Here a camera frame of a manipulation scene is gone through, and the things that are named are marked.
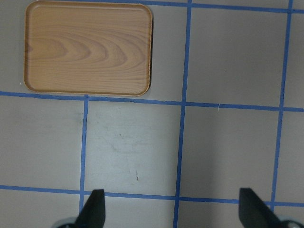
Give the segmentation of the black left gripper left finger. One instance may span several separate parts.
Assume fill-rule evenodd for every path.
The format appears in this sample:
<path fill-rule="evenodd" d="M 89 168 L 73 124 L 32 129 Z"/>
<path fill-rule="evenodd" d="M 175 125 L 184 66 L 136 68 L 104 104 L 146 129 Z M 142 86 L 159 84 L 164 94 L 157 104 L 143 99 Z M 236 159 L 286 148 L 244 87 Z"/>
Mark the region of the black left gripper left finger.
<path fill-rule="evenodd" d="M 104 190 L 93 190 L 79 213 L 75 225 L 77 228 L 103 228 L 105 224 Z"/>

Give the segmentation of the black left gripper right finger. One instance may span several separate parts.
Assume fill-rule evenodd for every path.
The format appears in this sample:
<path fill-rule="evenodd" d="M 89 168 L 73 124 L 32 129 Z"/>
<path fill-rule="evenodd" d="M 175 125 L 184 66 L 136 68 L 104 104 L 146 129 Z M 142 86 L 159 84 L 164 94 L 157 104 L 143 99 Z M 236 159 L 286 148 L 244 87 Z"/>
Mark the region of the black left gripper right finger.
<path fill-rule="evenodd" d="M 285 223 L 251 188 L 240 188 L 238 217 L 245 228 L 284 228 Z"/>

